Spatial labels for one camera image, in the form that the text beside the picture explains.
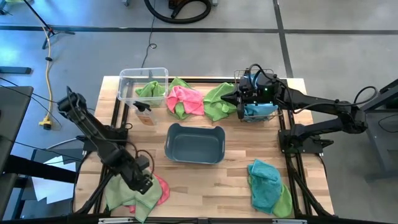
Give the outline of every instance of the white paper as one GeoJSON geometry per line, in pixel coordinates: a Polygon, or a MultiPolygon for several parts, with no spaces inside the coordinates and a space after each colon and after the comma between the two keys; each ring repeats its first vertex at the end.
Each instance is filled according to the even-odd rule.
{"type": "MultiPolygon", "coordinates": [[[[63,165],[60,168],[75,172],[76,162],[63,165]]],[[[54,190],[52,191],[52,194],[47,195],[47,204],[59,202],[73,197],[73,188],[75,184],[51,180],[50,186],[51,189],[54,190]]]]}
{"type": "MultiPolygon", "coordinates": [[[[55,157],[45,163],[51,163],[51,162],[58,162],[56,164],[63,165],[63,159],[62,156],[55,157]]],[[[37,201],[42,200],[43,198],[47,197],[49,194],[49,181],[40,177],[32,177],[33,181],[33,186],[36,194],[36,199],[37,201]]]]}

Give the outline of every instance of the clear plastic container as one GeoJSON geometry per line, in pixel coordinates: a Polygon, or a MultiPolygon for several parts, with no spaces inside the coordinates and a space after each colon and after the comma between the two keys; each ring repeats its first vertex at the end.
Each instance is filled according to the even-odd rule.
{"type": "Polygon", "coordinates": [[[132,108],[135,108],[133,103],[140,101],[150,105],[151,108],[158,108],[165,106],[165,98],[168,94],[169,88],[169,71],[166,68],[129,68],[124,69],[119,75],[119,90],[118,99],[125,102],[132,108]],[[140,90],[150,83],[156,81],[154,85],[156,96],[149,96],[148,94],[152,88],[146,89],[143,94],[140,90]]]}

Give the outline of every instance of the gray bowl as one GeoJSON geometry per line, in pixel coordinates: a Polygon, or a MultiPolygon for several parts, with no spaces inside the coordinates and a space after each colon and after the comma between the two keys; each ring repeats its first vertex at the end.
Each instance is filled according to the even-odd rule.
{"type": "Polygon", "coordinates": [[[167,132],[165,154],[178,162],[219,163],[225,154],[225,132],[219,126],[191,128],[174,123],[167,132]]]}

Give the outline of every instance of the desk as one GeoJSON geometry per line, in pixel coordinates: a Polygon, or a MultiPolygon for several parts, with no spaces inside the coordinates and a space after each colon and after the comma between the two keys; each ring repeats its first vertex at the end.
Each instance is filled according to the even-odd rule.
{"type": "MultiPolygon", "coordinates": [[[[103,124],[111,123],[118,84],[119,77],[103,79],[95,111],[96,118],[103,124]]],[[[191,84],[204,95],[217,85],[219,84],[191,84]]],[[[288,79],[288,85],[305,93],[303,79],[288,79]]],[[[156,127],[143,125],[133,110],[130,110],[127,119],[133,126],[129,130],[129,139],[138,149],[145,149],[154,155],[155,173],[165,179],[171,188],[170,198],[163,205],[155,207],[150,217],[273,217],[252,208],[251,190],[246,177],[247,165],[253,163],[254,159],[261,159],[275,166],[280,171],[286,186],[289,186],[285,158],[280,152],[277,140],[277,132],[280,129],[277,118],[269,122],[242,123],[236,114],[232,114],[217,122],[212,122],[206,116],[189,116],[186,120],[179,121],[169,115],[164,108],[153,110],[158,119],[156,127]],[[164,144],[169,126],[176,122],[184,126],[221,126],[226,135],[224,160],[213,166],[168,160],[164,153],[164,144]]],[[[311,112],[303,111],[295,115],[295,122],[312,124],[311,112]]],[[[324,208],[333,213],[325,171],[319,158],[309,154],[302,154],[302,157],[308,188],[324,208]]],[[[81,208],[97,187],[101,168],[102,164],[95,153],[83,163],[75,190],[75,211],[81,208]]],[[[299,190],[297,193],[300,208],[304,211],[302,194],[299,190]]],[[[112,215],[131,216],[124,207],[116,208],[112,215]]]]}

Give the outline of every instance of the yellow cable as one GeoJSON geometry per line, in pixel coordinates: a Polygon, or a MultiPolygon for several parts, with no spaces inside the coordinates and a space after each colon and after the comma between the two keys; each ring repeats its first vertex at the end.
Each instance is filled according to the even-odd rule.
{"type": "MultiPolygon", "coordinates": [[[[47,32],[45,31],[45,28],[44,28],[44,25],[42,24],[42,21],[39,19],[39,17],[37,17],[36,15],[35,15],[35,17],[39,20],[39,22],[40,22],[40,25],[42,26],[42,29],[43,29],[43,31],[44,31],[44,34],[45,34],[45,38],[47,39],[47,43],[48,43],[48,45],[49,45],[49,58],[51,57],[51,43],[50,43],[50,38],[49,38],[49,36],[47,35],[47,32]]],[[[42,124],[42,123],[44,123],[44,122],[46,122],[46,121],[50,121],[51,122],[51,120],[50,120],[50,113],[52,112],[52,91],[51,91],[51,86],[50,86],[50,78],[49,78],[49,74],[50,74],[50,70],[49,70],[49,68],[50,68],[50,61],[47,61],[47,66],[46,66],[46,68],[45,68],[45,81],[47,82],[47,88],[49,89],[49,111],[47,112],[47,114],[45,115],[45,117],[44,117],[44,119],[43,119],[43,121],[42,122],[40,122],[39,124],[42,124]]]]}

